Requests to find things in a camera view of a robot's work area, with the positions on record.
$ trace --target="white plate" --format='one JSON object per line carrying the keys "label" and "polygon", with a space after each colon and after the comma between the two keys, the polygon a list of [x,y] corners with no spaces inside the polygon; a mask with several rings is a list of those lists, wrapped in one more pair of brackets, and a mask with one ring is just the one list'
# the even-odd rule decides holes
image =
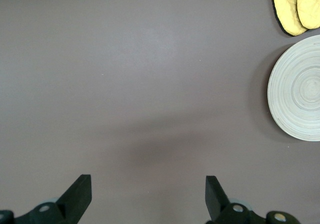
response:
{"label": "white plate", "polygon": [[267,93],[271,114],[286,133],[320,141],[320,35],[296,43],[279,58]]}

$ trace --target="oven mitt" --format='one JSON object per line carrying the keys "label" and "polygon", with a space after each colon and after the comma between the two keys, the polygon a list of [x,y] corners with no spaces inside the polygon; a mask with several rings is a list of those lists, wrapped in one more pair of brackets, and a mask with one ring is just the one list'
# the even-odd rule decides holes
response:
{"label": "oven mitt", "polygon": [[308,28],[320,27],[320,0],[297,0],[301,24]]}
{"label": "oven mitt", "polygon": [[297,36],[304,33],[307,29],[303,27],[299,20],[297,12],[297,0],[273,0],[276,15],[283,27],[283,29],[293,35]]}

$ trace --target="screw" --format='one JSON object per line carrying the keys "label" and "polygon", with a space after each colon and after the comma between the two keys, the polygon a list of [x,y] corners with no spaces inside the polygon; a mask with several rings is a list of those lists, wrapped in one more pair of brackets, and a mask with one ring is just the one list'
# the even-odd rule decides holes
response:
{"label": "screw", "polygon": [[285,217],[284,215],[280,214],[280,213],[276,213],[276,214],[274,215],[274,218],[275,218],[276,220],[280,221],[280,222],[285,222],[285,221],[287,221],[287,220],[286,220],[286,217]]}
{"label": "screw", "polygon": [[48,211],[50,209],[50,207],[48,205],[42,206],[39,208],[39,212],[43,213],[45,211]]}
{"label": "screw", "polygon": [[233,210],[235,210],[237,213],[242,213],[244,211],[244,208],[240,205],[234,205]]}

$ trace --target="quilted fabric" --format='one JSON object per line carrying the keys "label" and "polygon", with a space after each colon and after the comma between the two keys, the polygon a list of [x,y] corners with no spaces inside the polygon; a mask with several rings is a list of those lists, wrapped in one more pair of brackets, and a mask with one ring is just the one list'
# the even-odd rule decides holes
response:
{"label": "quilted fabric", "polygon": [[297,12],[297,0],[273,0],[276,15],[284,30],[293,35],[304,33],[307,29],[300,22]]}
{"label": "quilted fabric", "polygon": [[308,28],[320,27],[320,0],[297,0],[301,24]]}

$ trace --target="tabletop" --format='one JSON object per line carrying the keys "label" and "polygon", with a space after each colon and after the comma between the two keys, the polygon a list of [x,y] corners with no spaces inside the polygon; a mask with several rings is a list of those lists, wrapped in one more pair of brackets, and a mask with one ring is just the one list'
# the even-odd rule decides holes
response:
{"label": "tabletop", "polygon": [[0,0],[0,209],[91,174],[85,223],[204,224],[206,175],[260,216],[320,222],[320,142],[268,107],[298,41],[272,0]]}

